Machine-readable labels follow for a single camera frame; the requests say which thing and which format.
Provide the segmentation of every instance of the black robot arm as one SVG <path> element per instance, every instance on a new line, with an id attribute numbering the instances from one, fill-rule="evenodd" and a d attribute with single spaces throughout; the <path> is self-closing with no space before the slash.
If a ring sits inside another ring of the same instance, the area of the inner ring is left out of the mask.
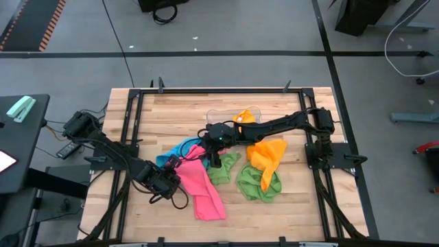
<path id="1" fill-rule="evenodd" d="M 130 150 L 111 141 L 98 128 L 99 121 L 89 113 L 76 112 L 64 125 L 63 136 L 75 143 L 90 143 L 100 149 L 115 163 L 126 168 L 130 180 L 135 180 L 152 194 L 170 199 L 180 184 L 180 177 L 172 166 L 160 168 L 151 161 L 133 157 Z"/>
<path id="2" fill-rule="evenodd" d="M 312 115 L 315 126 L 308 121 Z M 323 108 L 308 108 L 291 115 L 267 121 L 265 123 L 237 123 L 228 126 L 227 122 L 207 124 L 202 137 L 202 146 L 206 150 L 211 167 L 221 167 L 218 151 L 235 145 L 252 145 L 265 137 L 288 130 L 304 130 L 317 136 L 317 153 L 319 158 L 327 160 L 332 156 L 331 134 L 334 133 L 334 123 L 330 110 Z"/>

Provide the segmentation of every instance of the orange cloth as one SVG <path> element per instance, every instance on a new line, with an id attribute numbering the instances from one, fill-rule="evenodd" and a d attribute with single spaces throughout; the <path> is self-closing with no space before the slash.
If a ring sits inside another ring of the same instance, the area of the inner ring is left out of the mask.
<path id="1" fill-rule="evenodd" d="M 267 191 L 272 180 L 272 175 L 281 162 L 287 142 L 282 139 L 261 141 L 247 147 L 247 159 L 250 164 L 263 171 L 261 179 L 262 191 Z"/>
<path id="2" fill-rule="evenodd" d="M 233 121 L 237 123 L 254 123 L 256 117 L 249 110 L 243 110 L 238 115 L 233 116 Z"/>

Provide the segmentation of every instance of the clear plastic container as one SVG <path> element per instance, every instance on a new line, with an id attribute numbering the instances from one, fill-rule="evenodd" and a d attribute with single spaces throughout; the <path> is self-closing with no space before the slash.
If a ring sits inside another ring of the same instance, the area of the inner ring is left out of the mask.
<path id="1" fill-rule="evenodd" d="M 256 106 L 251 106 L 247 109 L 236 109 L 236 110 L 210 110 L 207 112 L 206 120 L 208 124 L 216 124 L 224 121 L 233 120 L 233 116 L 238 115 L 243 110 L 249 110 L 250 113 L 254 115 L 257 123 L 261 123 L 261 110 Z"/>

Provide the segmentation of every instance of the remote control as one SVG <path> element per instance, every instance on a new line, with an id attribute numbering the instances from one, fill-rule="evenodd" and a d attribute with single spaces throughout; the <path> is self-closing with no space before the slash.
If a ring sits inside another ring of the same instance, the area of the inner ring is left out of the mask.
<path id="1" fill-rule="evenodd" d="M 56 156 L 62 159 L 66 159 L 69 157 L 72 153 L 76 152 L 78 148 L 80 148 L 81 144 L 70 142 L 69 144 L 65 145 L 60 151 L 56 153 Z"/>

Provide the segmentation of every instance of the chair wheel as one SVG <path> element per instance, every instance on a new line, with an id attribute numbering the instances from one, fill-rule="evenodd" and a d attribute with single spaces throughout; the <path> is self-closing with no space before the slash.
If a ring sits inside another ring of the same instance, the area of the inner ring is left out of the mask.
<path id="1" fill-rule="evenodd" d="M 421 78 L 418 78 L 418 79 L 416 79 L 416 83 L 417 83 L 417 85 L 422 85 L 422 84 L 425 83 L 425 80 L 421 79 Z"/>

